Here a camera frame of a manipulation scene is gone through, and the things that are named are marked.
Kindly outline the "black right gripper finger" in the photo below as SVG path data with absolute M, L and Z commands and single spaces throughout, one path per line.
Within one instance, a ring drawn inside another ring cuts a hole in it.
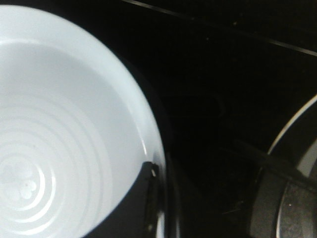
M 127 194 L 94 229 L 95 238 L 154 238 L 159 211 L 158 166 L 144 162 Z

